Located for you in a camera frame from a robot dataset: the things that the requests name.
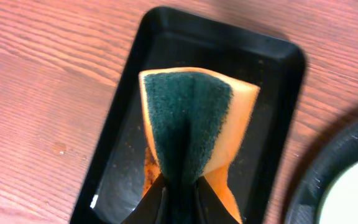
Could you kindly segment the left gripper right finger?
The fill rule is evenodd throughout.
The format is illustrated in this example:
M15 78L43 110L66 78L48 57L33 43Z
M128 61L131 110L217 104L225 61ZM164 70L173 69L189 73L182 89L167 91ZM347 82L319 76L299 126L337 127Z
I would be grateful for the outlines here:
M204 177L194 187L194 216L196 224L239 224Z

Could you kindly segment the green and yellow sponge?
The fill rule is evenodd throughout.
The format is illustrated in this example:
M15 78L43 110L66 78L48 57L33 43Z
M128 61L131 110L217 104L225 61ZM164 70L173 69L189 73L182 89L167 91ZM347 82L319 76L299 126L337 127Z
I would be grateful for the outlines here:
M165 223L195 223L194 187L204 177L239 223L228 171L249 125L257 85L196 67L146 70L139 75L147 142L142 198L162 174Z

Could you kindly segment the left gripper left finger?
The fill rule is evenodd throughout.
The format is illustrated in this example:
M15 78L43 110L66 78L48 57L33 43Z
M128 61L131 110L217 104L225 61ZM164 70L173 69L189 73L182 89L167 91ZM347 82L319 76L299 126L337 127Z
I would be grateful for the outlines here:
M160 174L138 206L122 224L164 224L167 217L167 187Z

